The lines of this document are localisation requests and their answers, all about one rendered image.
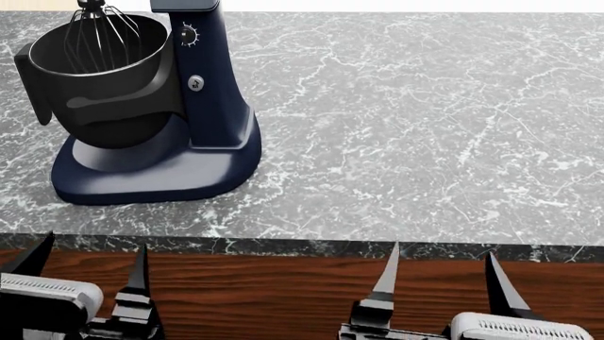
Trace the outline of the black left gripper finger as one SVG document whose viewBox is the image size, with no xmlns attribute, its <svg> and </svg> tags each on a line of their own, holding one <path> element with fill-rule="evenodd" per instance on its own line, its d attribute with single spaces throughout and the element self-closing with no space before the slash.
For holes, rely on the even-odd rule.
<svg viewBox="0 0 604 340">
<path fill-rule="evenodd" d="M 146 245 L 139 247 L 128 283 L 115 296 L 111 318 L 118 321 L 158 320 L 157 308 L 150 293 Z"/>
<path fill-rule="evenodd" d="M 55 234 L 49 231 L 35 246 L 21 251 L 13 260 L 0 266 L 1 274 L 17 274 L 39 277 L 55 242 Z"/>
</svg>

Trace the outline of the black speed dial knob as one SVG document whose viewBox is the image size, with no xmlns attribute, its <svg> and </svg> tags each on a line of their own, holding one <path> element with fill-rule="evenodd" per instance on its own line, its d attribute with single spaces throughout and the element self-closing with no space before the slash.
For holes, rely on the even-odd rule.
<svg viewBox="0 0 604 340">
<path fill-rule="evenodd" d="M 194 47 L 200 39 L 200 32 L 197 27 L 186 22 L 182 22 L 178 29 L 180 45 L 183 47 Z"/>
</svg>

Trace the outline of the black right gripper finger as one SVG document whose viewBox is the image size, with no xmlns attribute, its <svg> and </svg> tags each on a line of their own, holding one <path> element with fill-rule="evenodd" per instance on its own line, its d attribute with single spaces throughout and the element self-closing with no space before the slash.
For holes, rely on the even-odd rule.
<svg viewBox="0 0 604 340">
<path fill-rule="evenodd" d="M 485 257 L 485 280 L 492 315 L 545 321 L 516 291 L 492 251 Z"/>
<path fill-rule="evenodd" d="M 377 283 L 365 298 L 354 302 L 352 325 L 390 325 L 394 313 L 394 288 L 400 246 L 395 242 Z"/>
</svg>

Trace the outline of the black mixing bowl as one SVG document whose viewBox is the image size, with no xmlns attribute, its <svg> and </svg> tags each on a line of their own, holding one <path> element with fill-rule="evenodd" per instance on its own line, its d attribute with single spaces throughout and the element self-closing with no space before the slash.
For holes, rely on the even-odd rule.
<svg viewBox="0 0 604 340">
<path fill-rule="evenodd" d="M 139 27 L 143 59 L 104 73 L 74 73 L 60 25 L 14 57 L 29 102 L 42 125 L 57 119 L 84 144 L 122 149 L 157 135 L 183 115 L 172 34 L 162 22 L 127 14 Z"/>
</svg>

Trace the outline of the navy blue stand mixer body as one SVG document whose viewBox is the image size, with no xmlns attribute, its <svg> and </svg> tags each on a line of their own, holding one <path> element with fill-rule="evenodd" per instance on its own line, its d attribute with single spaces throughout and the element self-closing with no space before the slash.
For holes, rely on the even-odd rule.
<svg viewBox="0 0 604 340">
<path fill-rule="evenodd" d="M 150 140 L 122 149 L 71 135 L 51 172 L 62 200 L 90 206 L 199 200 L 236 189 L 257 169 L 260 127 L 235 80 L 221 2 L 214 10 L 166 14 L 184 114 L 172 115 Z M 182 22 L 199 29 L 194 47 L 180 45 Z M 204 78 L 201 91 L 189 89 L 190 76 Z"/>
</svg>

